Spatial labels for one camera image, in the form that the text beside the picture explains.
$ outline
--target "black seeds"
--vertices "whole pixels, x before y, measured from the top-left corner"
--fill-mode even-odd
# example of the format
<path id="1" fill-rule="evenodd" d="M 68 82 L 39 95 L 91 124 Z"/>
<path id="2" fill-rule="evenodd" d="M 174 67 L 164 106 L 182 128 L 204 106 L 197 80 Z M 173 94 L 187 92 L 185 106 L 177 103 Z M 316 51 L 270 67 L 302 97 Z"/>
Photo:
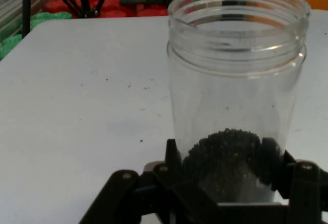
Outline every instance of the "black seeds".
<path id="1" fill-rule="evenodd" d="M 261 143 L 254 133 L 225 129 L 194 145 L 182 162 L 182 173 L 217 202 L 270 201 L 270 187 L 258 185 L 273 183 L 279 162 L 274 139 Z"/>

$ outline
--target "white table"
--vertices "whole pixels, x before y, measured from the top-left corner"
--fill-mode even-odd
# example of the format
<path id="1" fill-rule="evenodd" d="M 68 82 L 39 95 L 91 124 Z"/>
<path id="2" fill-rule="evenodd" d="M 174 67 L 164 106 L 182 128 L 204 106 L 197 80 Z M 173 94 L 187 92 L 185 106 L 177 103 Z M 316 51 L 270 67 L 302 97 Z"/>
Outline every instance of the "white table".
<path id="1" fill-rule="evenodd" d="M 47 22 L 0 62 L 0 223 L 78 223 L 111 173 L 163 159 L 167 21 Z M 287 146 L 326 170 L 327 22 L 313 11 Z"/>

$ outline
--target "clear plastic jar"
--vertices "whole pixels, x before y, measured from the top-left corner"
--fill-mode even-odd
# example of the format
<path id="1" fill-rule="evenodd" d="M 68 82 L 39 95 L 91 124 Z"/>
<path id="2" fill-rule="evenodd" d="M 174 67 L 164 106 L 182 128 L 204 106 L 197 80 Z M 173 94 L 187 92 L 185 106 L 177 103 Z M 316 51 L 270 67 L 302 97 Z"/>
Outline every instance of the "clear plastic jar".
<path id="1" fill-rule="evenodd" d="M 274 196 L 310 7 L 304 0 L 174 0 L 170 88 L 183 174 L 217 202 Z"/>

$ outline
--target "jar rim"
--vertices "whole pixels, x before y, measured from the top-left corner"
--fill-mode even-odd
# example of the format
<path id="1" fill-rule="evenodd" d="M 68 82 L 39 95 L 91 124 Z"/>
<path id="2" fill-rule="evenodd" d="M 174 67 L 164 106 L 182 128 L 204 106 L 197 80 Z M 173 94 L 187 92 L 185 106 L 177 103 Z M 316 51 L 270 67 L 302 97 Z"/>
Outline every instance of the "jar rim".
<path id="1" fill-rule="evenodd" d="M 261 30 L 248 30 L 248 31 L 224 31 L 224 30 L 206 30 L 199 27 L 195 27 L 193 25 L 190 25 L 187 22 L 184 22 L 183 20 L 179 19 L 175 14 L 175 9 L 179 6 L 179 4 L 184 0 L 173 0 L 168 8 L 170 21 L 173 23 L 176 23 L 183 27 L 184 30 L 189 30 L 191 32 L 207 35 L 207 36 L 215 36 L 215 37 L 228 37 L 228 38 L 250 38 L 250 37 L 259 37 L 259 36 L 268 36 L 268 35 L 274 35 L 281 33 L 282 31 L 289 31 L 293 30 L 294 28 L 299 27 L 300 25 L 303 25 L 305 21 L 308 20 L 308 17 L 311 13 L 311 7 L 305 0 L 295 0 L 297 3 L 299 3 L 302 6 L 301 15 L 298 20 L 292 23 L 288 23 L 286 25 L 283 25 L 281 27 L 275 27 L 275 28 L 269 28 L 269 29 L 261 29 Z"/>

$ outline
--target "black plastic bracket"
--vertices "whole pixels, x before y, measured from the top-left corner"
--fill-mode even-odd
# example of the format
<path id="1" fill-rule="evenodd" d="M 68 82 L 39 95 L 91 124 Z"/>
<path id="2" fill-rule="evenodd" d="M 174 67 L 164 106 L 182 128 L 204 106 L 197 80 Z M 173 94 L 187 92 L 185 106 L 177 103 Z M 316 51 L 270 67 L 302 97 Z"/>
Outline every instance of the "black plastic bracket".
<path id="1" fill-rule="evenodd" d="M 101 190 L 80 224 L 140 223 L 141 216 L 156 213 L 161 223 L 173 224 L 320 224 L 322 206 L 327 202 L 327 175 L 308 161 L 296 162 L 284 155 L 285 177 L 277 184 L 290 199 L 277 203 L 215 203 L 179 170 L 181 159 L 175 141 L 167 142 L 166 162 L 138 176 L 121 170 L 114 173 Z"/>

